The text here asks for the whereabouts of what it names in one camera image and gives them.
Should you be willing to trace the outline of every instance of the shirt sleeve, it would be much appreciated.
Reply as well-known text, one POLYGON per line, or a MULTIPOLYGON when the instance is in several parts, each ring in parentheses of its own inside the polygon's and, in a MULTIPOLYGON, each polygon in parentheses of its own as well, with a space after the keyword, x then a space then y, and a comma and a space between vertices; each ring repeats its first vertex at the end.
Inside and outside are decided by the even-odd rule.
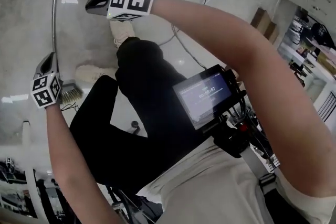
POLYGON ((336 205, 336 196, 316 198, 307 196, 296 190, 280 170, 277 176, 288 200, 300 213, 313 224, 328 224, 336 205))

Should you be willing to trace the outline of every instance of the black strap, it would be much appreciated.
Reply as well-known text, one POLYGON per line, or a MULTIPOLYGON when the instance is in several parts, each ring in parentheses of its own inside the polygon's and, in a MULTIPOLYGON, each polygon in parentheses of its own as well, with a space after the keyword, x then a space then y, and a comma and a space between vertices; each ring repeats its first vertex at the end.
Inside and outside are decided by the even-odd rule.
POLYGON ((287 222, 309 224, 309 221, 293 208, 276 189, 265 194, 264 198, 274 224, 284 224, 287 222))

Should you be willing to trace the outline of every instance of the person's left arm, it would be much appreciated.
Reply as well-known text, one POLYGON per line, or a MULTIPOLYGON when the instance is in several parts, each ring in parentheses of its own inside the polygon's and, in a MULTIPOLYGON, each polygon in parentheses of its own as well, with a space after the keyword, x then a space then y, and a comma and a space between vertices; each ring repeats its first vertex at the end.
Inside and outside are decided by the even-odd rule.
POLYGON ((46 109, 52 171, 83 224, 121 224, 94 180, 58 105, 46 109))

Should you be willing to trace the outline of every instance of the screen bezel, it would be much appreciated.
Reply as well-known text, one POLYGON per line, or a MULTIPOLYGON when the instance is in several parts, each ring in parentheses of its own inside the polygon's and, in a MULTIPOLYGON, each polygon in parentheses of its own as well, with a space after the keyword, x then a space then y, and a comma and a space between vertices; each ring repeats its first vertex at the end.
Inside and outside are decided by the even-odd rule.
POLYGON ((231 108, 233 105, 235 105, 237 103, 237 96, 238 96, 238 92, 236 90, 236 86, 234 85, 234 83, 236 84, 236 81, 233 82, 232 80, 232 71, 231 70, 227 70, 224 71, 224 69, 220 66, 220 65, 215 65, 209 69, 206 69, 205 71, 194 75, 193 77, 186 79, 182 82, 180 82, 179 84, 173 86, 173 89, 175 91, 175 94, 177 95, 181 105, 183 106, 184 111, 186 112, 186 114, 188 115, 191 123, 193 124, 194 128, 196 130, 204 127, 205 125, 207 125, 209 122, 211 122, 212 120, 214 120, 215 118, 217 118, 219 115, 223 114, 225 111, 227 111, 229 108, 231 108), (217 73, 220 73, 220 75, 223 77, 225 83, 227 84, 231 95, 226 98, 224 101, 222 101, 221 103, 217 104, 216 106, 213 107, 213 111, 208 110, 206 112, 209 113, 208 116, 203 117, 201 120, 199 120, 198 122, 195 122, 191 115, 189 114, 189 109, 188 106, 186 105, 186 103, 184 102, 182 95, 180 94, 180 91, 182 91, 185 88, 188 88, 204 79, 207 79, 217 73))

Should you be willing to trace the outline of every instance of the white t-shirt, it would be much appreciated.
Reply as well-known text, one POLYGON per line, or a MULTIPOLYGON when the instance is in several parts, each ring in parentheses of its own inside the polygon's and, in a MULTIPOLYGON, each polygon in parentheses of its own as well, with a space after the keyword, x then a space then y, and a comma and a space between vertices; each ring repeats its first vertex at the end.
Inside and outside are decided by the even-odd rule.
MULTIPOLYGON (((310 223, 329 223, 336 197, 313 198, 294 189, 280 172, 287 198, 310 223)), ((256 198, 257 178, 209 138, 153 182, 139 196, 162 203, 157 224, 264 224, 256 198)))

